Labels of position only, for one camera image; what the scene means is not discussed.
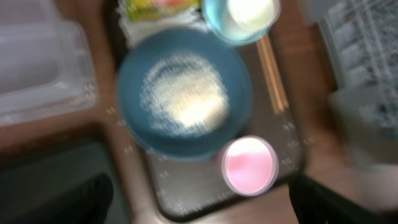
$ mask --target pink liquid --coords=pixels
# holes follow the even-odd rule
[[[274,158],[261,140],[238,139],[226,153],[224,174],[238,192],[248,195],[261,193],[272,181]]]

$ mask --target tray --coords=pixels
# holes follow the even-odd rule
[[[103,22],[116,66],[119,67],[129,50],[118,26],[117,6],[117,1],[108,1],[104,5]],[[289,109],[274,113],[256,45],[240,47],[237,51],[249,70],[254,92],[252,115],[239,135],[260,136],[274,147],[280,164],[277,182],[273,186],[276,187],[286,183],[289,177],[303,168],[305,156],[302,141]],[[159,212],[169,220],[188,222],[248,199],[229,189],[215,158],[181,162],[151,151],[141,152]]]

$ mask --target white rice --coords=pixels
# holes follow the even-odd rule
[[[205,58],[177,53],[158,61],[147,74],[141,106],[151,128],[171,136],[201,136],[219,128],[229,104],[219,73]]]

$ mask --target food packet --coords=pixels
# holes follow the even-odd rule
[[[125,0],[130,20],[155,20],[174,15],[189,7],[199,6],[200,0]]]

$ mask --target blue bowl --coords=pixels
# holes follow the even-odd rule
[[[141,106],[140,92],[148,71],[176,51],[193,52],[207,59],[226,89],[228,117],[218,129],[199,137],[175,138],[151,128],[152,115]],[[170,29],[149,37],[129,52],[119,71],[118,98],[122,116],[138,144],[167,157],[192,160],[213,156],[238,134],[251,112],[252,88],[242,60],[219,40],[196,30]]]

